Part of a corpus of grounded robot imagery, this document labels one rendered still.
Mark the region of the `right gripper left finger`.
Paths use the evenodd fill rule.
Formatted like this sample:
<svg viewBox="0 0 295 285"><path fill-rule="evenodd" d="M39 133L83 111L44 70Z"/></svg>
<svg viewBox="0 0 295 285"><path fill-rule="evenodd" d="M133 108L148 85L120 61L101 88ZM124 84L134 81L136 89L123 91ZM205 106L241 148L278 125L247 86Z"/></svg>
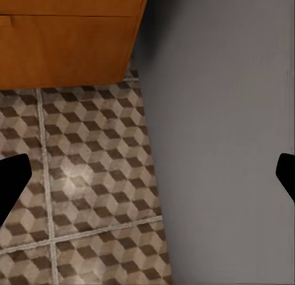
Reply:
<svg viewBox="0 0 295 285"><path fill-rule="evenodd" d="M32 177L26 153L0 160L0 227Z"/></svg>

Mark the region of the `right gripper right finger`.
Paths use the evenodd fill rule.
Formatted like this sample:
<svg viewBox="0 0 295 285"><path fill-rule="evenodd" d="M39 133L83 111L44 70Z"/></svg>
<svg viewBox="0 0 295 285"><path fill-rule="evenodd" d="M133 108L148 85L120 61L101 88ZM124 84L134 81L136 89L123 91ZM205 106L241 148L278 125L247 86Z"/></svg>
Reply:
<svg viewBox="0 0 295 285"><path fill-rule="evenodd" d="M295 156L282 153L275 174L295 202Z"/></svg>

